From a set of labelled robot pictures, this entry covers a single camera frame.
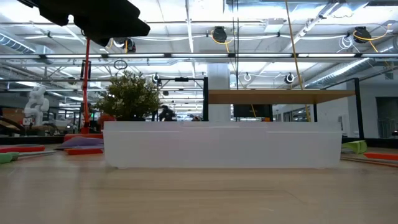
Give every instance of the green object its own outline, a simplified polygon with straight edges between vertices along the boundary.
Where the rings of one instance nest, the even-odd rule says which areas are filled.
[[[368,145],[365,140],[347,142],[343,144],[343,147],[352,149],[355,154],[363,154],[368,150]]]
[[[159,109],[157,87],[146,82],[141,75],[125,70],[123,75],[111,78],[108,93],[102,94],[95,108],[114,116],[118,121],[134,121],[145,118]]]
[[[0,153],[0,164],[8,163],[12,161],[11,153]]]
[[[44,156],[54,154],[58,151],[44,151],[44,152],[7,152],[7,153],[0,153],[0,164],[8,163],[11,161],[18,160],[19,157],[28,157],[28,156]]]

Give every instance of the orange object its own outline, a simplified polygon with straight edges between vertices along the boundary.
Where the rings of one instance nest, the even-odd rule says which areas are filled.
[[[87,102],[87,81],[88,81],[88,64],[89,64],[89,53],[90,53],[90,38],[87,37],[86,44],[86,62],[85,62],[85,73],[84,73],[84,82],[83,82],[83,106],[84,112],[83,115],[85,117],[85,124],[81,128],[80,132],[82,134],[88,134],[90,129],[88,126],[90,125],[90,114],[88,112],[88,102]]]
[[[0,146],[0,152],[41,152],[44,151],[43,145],[14,145]]]
[[[90,154],[102,154],[102,149],[66,149],[68,155],[90,155]]]
[[[354,162],[365,162],[368,164],[375,164],[375,165],[381,165],[381,166],[389,166],[389,167],[395,167],[398,168],[397,164],[389,164],[385,162],[375,162],[375,161],[367,161],[366,159],[352,159],[352,158],[341,158],[342,160],[347,160],[347,161],[354,161]]]
[[[385,160],[398,161],[398,154],[365,152],[364,155],[369,159],[385,159]]]
[[[105,121],[116,121],[116,118],[106,113],[102,114],[98,119],[98,124],[101,125],[101,130],[104,129]]]
[[[71,138],[74,137],[85,137],[85,138],[99,138],[99,139],[103,139],[104,135],[103,134],[66,134],[65,137],[63,137],[63,141],[67,141]]]

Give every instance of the potted plant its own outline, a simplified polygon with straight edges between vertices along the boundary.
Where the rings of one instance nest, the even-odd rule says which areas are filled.
[[[103,94],[96,108],[114,116],[117,121],[145,121],[145,117],[159,109],[159,93],[153,83],[130,71],[111,78],[108,92]]]

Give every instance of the white pillar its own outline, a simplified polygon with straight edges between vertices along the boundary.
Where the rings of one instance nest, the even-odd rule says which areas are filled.
[[[229,75],[227,63],[207,64],[209,90],[229,90]],[[231,121],[231,105],[209,105],[209,121]]]

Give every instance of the wooden shelf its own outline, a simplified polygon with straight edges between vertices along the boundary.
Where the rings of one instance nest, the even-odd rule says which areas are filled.
[[[354,90],[209,90],[209,104],[314,104],[353,95]]]

